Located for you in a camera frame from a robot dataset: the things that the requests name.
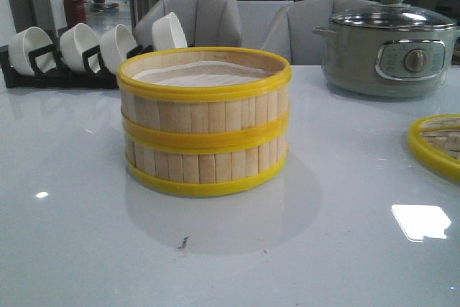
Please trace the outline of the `bamboo steamer basket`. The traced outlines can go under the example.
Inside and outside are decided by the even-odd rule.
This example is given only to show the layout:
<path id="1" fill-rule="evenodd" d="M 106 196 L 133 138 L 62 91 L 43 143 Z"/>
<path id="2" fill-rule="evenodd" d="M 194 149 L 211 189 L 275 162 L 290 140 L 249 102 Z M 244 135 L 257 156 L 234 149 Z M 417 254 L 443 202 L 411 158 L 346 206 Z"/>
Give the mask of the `bamboo steamer basket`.
<path id="1" fill-rule="evenodd" d="M 285 166 L 286 134 L 257 147 L 216 154 L 155 150 L 125 137 L 129 172 L 140 183 L 177 196 L 225 196 L 255 188 Z"/>
<path id="2" fill-rule="evenodd" d="M 277 70 L 230 86 L 160 86 L 133 77 L 142 71 L 198 61 Z M 289 62 L 274 53 L 237 47 L 194 47 L 149 52 L 122 63 L 117 73 L 126 135 L 155 150 L 215 154 L 257 147 L 289 122 Z"/>

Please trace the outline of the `bamboo steamer lid yellow rim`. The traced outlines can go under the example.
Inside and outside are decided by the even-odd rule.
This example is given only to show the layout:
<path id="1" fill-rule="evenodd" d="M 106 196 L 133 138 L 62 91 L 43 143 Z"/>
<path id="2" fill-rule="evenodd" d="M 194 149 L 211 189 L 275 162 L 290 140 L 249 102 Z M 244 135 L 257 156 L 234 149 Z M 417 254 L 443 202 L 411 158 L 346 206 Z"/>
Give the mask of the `bamboo steamer lid yellow rim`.
<path id="1" fill-rule="evenodd" d="M 408 147 L 425 166 L 459 181 L 459 115 L 427 116 L 408 129 Z"/>

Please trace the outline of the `grey chair left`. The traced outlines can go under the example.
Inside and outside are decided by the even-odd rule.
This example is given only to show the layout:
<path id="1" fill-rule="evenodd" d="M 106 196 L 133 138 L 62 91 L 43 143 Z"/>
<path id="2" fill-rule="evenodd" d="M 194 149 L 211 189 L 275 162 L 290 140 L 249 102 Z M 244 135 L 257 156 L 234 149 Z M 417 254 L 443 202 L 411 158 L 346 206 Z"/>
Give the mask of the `grey chair left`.
<path id="1" fill-rule="evenodd" d="M 152 24 L 170 12 L 180 20 L 188 47 L 242 45 L 236 0 L 159 0 L 134 28 L 137 43 L 153 46 Z"/>

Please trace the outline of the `grey chair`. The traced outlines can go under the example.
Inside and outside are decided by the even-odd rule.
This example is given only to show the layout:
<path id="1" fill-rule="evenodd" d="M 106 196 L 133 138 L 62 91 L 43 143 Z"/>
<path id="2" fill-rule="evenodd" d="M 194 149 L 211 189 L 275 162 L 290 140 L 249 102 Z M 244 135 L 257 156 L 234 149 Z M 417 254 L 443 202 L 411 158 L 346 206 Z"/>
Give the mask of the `grey chair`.
<path id="1" fill-rule="evenodd" d="M 153 46 L 152 24 L 170 12 L 180 20 L 188 47 L 242 45 L 236 0 L 159 0 L 134 28 L 137 43 Z"/>
<path id="2" fill-rule="evenodd" d="M 331 16 L 372 4 L 370 0 L 303 0 L 284 6 L 274 16 L 261 50 L 281 55 L 292 65 L 320 65 L 325 40 L 313 33 Z"/>

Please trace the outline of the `white bowl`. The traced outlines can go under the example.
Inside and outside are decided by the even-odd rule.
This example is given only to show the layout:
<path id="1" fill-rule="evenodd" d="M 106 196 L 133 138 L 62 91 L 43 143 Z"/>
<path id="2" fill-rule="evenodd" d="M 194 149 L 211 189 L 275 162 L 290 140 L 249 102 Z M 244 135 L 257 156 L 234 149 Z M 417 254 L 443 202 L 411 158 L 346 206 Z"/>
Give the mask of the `white bowl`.
<path id="1" fill-rule="evenodd" d="M 29 53 L 50 44 L 52 44 L 52 40 L 43 29 L 29 27 L 10 39 L 8 44 L 9 62 L 19 74 L 33 76 L 35 72 L 29 61 Z"/>
<path id="2" fill-rule="evenodd" d="M 152 24 L 152 40 L 156 51 L 188 46 L 180 20 L 174 12 L 166 14 Z"/>
<path id="3" fill-rule="evenodd" d="M 82 53 L 99 45 L 96 33 L 85 23 L 78 23 L 60 38 L 64 63 L 75 73 L 85 73 Z"/>
<path id="4" fill-rule="evenodd" d="M 116 74 L 119 66 L 127 59 L 127 53 L 137 42 L 127 26 L 118 24 L 100 37 L 100 49 L 107 69 Z"/>

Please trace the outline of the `grey chair right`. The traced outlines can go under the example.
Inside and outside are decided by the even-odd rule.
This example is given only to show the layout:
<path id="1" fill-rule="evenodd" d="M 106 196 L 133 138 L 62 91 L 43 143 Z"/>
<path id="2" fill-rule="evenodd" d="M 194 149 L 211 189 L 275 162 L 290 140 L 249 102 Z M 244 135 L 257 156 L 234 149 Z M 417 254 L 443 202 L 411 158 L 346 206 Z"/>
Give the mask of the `grey chair right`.
<path id="1" fill-rule="evenodd" d="M 284 6 L 274 16 L 261 50 L 281 55 L 292 65 L 320 65 L 325 40 L 313 33 L 331 16 L 372 4 L 370 0 L 303 0 Z"/>

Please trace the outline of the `grey-green electric cooking pot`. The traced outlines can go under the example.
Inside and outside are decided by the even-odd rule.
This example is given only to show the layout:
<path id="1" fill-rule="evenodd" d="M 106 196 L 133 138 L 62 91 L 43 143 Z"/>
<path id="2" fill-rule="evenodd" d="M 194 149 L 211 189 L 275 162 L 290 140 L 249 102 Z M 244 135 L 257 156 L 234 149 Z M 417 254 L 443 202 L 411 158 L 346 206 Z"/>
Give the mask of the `grey-green electric cooking pot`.
<path id="1" fill-rule="evenodd" d="M 313 32 L 326 40 L 322 70 L 335 86 L 370 96 L 412 98 L 446 81 L 459 28 L 377 29 L 330 24 Z"/>

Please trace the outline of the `black bowl rack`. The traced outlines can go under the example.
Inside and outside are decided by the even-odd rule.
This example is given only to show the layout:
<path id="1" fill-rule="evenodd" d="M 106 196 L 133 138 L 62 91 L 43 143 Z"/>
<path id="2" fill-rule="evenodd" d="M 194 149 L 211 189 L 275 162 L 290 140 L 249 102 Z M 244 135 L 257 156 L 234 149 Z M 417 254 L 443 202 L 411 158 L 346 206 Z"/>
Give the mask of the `black bowl rack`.
<path id="1" fill-rule="evenodd" d="M 9 62 L 8 45 L 1 47 L 1 69 L 7 88 L 118 88 L 116 75 L 104 64 L 100 45 L 83 52 L 82 58 L 86 72 L 73 72 L 64 63 L 57 45 L 52 42 L 29 53 L 34 75 L 21 75 Z"/>

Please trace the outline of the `red bin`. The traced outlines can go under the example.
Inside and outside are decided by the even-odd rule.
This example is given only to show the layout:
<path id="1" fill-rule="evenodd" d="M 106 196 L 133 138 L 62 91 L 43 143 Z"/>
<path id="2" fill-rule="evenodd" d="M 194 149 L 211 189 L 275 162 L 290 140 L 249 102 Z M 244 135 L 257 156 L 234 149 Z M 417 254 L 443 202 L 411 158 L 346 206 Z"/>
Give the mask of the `red bin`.
<path id="1" fill-rule="evenodd" d="M 84 0 L 63 0 L 63 6 L 68 29 L 86 23 Z"/>

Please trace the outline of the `glass pot lid with knob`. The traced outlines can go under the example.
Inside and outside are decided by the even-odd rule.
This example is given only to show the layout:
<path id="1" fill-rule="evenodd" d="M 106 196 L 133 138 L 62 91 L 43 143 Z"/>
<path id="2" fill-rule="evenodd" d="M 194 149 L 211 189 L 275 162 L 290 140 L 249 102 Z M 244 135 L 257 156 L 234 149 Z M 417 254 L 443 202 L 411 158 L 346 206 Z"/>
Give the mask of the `glass pot lid with knob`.
<path id="1" fill-rule="evenodd" d="M 456 22 L 430 9 L 406 4 L 404 0 L 380 0 L 378 3 L 347 9 L 333 15 L 331 23 L 351 27 L 391 30 L 448 30 Z"/>

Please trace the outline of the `white bowl far left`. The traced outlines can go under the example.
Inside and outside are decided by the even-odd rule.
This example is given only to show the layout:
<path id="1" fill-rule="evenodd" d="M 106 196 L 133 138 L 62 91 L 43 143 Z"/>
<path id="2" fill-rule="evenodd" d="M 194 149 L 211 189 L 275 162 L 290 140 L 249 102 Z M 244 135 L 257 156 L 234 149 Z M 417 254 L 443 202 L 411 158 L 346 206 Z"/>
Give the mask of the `white bowl far left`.
<path id="1" fill-rule="evenodd" d="M 10 39 L 8 44 L 9 62 L 19 74 L 33 76 L 35 72 L 29 61 L 29 53 L 50 44 L 52 44 L 52 40 L 43 29 L 29 27 Z"/>

